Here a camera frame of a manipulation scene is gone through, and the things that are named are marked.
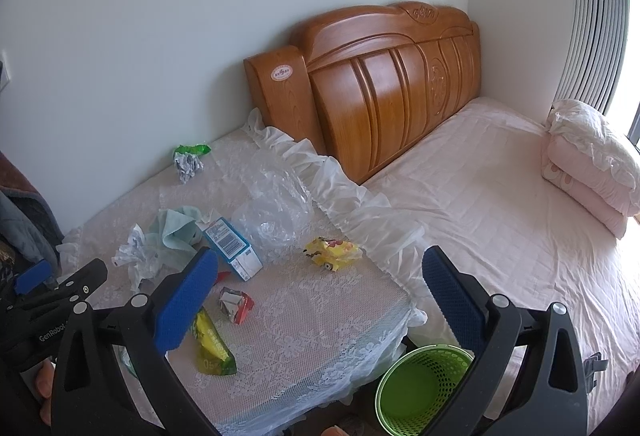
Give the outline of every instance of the human hand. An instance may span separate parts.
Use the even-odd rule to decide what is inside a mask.
[[[51,426],[51,390],[53,388],[53,374],[56,368],[49,360],[45,360],[42,368],[36,375],[36,390],[44,398],[42,407],[40,408],[40,417],[42,421]]]
[[[349,436],[345,431],[343,431],[340,427],[329,427],[322,431],[320,436]]]

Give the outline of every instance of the pillow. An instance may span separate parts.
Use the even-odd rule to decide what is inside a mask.
[[[595,167],[627,187],[631,204],[640,206],[640,155],[624,135],[609,126],[602,113],[577,100],[557,101],[546,126],[549,133],[564,137],[589,156]],[[580,175],[572,176],[581,180]]]
[[[578,151],[577,147],[567,142],[564,137],[551,137],[546,152],[552,163],[589,189],[593,189],[623,216],[640,213],[640,206],[631,202],[629,188],[616,182],[609,171],[601,171],[595,167],[588,155]]]
[[[572,178],[549,159],[547,147],[551,140],[552,137],[546,135],[542,142],[542,176],[587,209],[614,236],[622,239],[626,232],[626,217],[607,204],[595,191]]]

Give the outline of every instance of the cardboard box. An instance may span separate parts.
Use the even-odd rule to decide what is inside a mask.
[[[251,243],[244,239],[224,218],[219,218],[204,230],[212,249],[238,272],[244,281],[262,268]]]

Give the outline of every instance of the yellow snack bag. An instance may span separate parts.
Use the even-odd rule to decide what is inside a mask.
[[[305,245],[303,253],[318,266],[337,272],[362,257],[355,243],[342,239],[316,238]]]
[[[236,374],[236,359],[226,347],[207,311],[201,307],[191,325],[198,342],[196,368],[204,374]]]

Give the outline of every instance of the vertical blinds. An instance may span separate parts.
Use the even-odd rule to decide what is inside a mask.
[[[578,99],[604,113],[624,58],[629,0],[575,0],[574,28],[556,100]]]

